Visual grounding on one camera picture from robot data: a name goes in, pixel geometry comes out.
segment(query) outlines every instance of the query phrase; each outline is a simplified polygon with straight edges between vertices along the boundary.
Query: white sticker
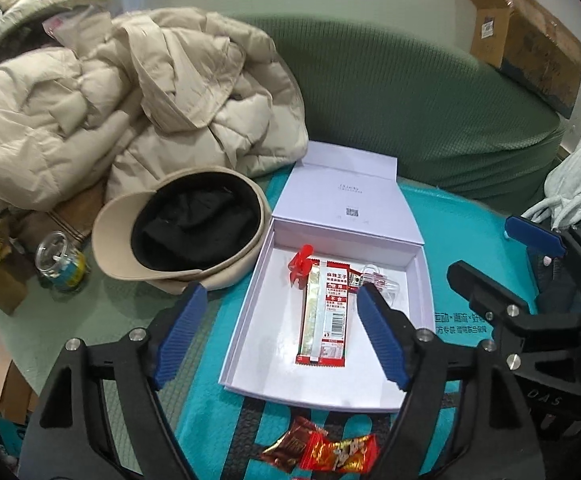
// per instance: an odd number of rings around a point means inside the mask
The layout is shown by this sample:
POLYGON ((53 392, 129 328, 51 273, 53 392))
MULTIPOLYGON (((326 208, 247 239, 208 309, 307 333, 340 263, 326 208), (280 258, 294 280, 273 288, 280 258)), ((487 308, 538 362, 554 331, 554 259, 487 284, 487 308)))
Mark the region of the white sticker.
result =
POLYGON ((481 26, 481 39, 489 38, 494 34, 494 20, 486 18, 486 22, 481 26))

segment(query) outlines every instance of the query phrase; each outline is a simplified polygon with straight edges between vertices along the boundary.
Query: couch backrest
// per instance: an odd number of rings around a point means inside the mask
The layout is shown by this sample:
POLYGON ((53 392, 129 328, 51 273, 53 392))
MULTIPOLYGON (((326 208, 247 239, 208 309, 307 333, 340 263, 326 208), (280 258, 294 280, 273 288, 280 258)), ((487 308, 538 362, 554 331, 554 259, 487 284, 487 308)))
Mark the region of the couch backrest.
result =
POLYGON ((238 16, 268 32, 311 139, 399 158, 401 176, 521 212, 563 135, 540 99, 463 51, 371 25, 238 16))

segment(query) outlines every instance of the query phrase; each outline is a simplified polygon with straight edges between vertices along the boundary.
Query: beige cap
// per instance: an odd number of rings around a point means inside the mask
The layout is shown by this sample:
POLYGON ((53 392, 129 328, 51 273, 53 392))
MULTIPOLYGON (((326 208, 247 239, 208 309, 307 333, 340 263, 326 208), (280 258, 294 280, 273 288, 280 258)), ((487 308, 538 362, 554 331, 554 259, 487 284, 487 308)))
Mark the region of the beige cap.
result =
POLYGON ((220 166, 181 170, 161 179, 154 190, 129 193, 107 203, 94 221, 93 254, 103 272, 117 280, 146 281, 170 294, 181 293, 187 282, 192 281, 202 282, 208 290, 214 290, 233 285, 254 267, 269 220, 270 206, 262 188, 237 171, 220 166), (133 254, 130 238, 135 220, 148 200, 158 189, 181 177, 210 172, 239 177, 257 193, 261 214, 253 238, 237 254, 209 269, 165 272, 143 266, 133 254))

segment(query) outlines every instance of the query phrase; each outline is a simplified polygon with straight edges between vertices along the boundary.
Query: hat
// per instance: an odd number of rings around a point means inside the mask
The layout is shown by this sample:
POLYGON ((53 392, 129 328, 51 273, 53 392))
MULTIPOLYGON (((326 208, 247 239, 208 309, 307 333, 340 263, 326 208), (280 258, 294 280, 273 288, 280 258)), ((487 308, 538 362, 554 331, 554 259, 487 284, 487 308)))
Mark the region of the hat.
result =
POLYGON ((93 225, 93 254, 111 278, 147 281, 171 294, 187 282, 209 290, 251 270, 270 206, 262 189, 221 167, 171 173, 154 190, 107 203, 93 225))

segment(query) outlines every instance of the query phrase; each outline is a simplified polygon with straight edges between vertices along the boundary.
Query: green couch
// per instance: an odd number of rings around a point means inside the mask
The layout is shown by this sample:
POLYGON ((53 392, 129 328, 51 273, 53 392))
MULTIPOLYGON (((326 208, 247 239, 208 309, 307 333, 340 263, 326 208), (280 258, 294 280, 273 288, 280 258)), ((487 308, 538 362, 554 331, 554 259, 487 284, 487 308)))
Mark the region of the green couch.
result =
MULTIPOLYGON (((301 86, 311 139, 397 156, 401 176, 503 212, 520 212, 541 197, 563 134, 560 120, 491 67, 464 52, 366 25, 291 16, 242 19, 274 38, 301 86)), ((267 179, 259 182, 267 186, 267 179)), ((89 261, 90 282, 78 294, 52 294, 31 280, 29 296, 14 314, 0 311, 0 334, 37 392, 67 339, 113 341, 173 304, 172 296, 108 278, 90 255, 89 261)), ((181 411, 223 294, 211 293, 185 365, 160 393, 171 420, 181 411)), ((107 400, 120 457, 132 466, 112 386, 107 400)))

